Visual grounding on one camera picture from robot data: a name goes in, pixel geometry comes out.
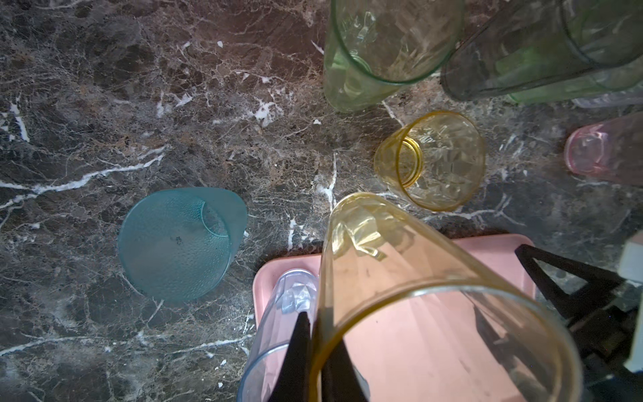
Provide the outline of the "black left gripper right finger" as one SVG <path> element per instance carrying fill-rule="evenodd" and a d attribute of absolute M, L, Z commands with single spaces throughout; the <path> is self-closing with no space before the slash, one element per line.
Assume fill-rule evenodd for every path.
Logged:
<path fill-rule="evenodd" d="M 351 360 L 346 344 L 340 341 L 321 371 L 322 401 L 369 401 L 367 380 Z"/>

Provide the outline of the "clear blue tall glass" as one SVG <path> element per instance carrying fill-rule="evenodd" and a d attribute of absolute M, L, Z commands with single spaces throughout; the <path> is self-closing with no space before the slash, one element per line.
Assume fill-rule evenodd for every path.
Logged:
<path fill-rule="evenodd" d="M 303 269 L 287 271 L 278 278 L 261 315 L 237 400 L 269 400 L 299 314 L 306 313 L 309 321 L 316 316 L 317 286 L 317 277 Z"/>

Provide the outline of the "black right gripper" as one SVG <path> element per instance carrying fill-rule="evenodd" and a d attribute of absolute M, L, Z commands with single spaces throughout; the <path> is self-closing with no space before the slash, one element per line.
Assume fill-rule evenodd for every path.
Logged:
<path fill-rule="evenodd" d="M 638 309 L 621 310 L 612 304 L 614 289 L 625 280 L 613 271 L 520 245 L 517 259 L 545 299 L 568 320 L 584 368 L 584 388 L 593 401 L 641 401 L 642 373 L 625 367 L 634 345 Z M 585 280 L 584 286 L 567 293 L 547 275 L 539 263 Z"/>

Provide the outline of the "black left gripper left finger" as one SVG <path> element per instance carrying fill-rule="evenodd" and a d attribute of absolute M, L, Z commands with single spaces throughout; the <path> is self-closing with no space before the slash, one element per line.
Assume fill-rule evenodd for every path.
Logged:
<path fill-rule="evenodd" d="M 269 402 L 308 401 L 311 363 L 311 323 L 308 314 L 299 313 L 281 372 Z"/>

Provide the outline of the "tall yellow glass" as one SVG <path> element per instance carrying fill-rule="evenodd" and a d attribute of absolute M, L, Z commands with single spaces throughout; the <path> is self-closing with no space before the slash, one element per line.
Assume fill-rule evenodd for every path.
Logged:
<path fill-rule="evenodd" d="M 330 216 L 309 400 L 322 401 L 324 363 L 351 329 L 400 301 L 445 292 L 472 304 L 474 332 L 519 401 L 580 400 L 579 354 L 559 320 L 443 234 L 369 193 L 346 197 Z"/>

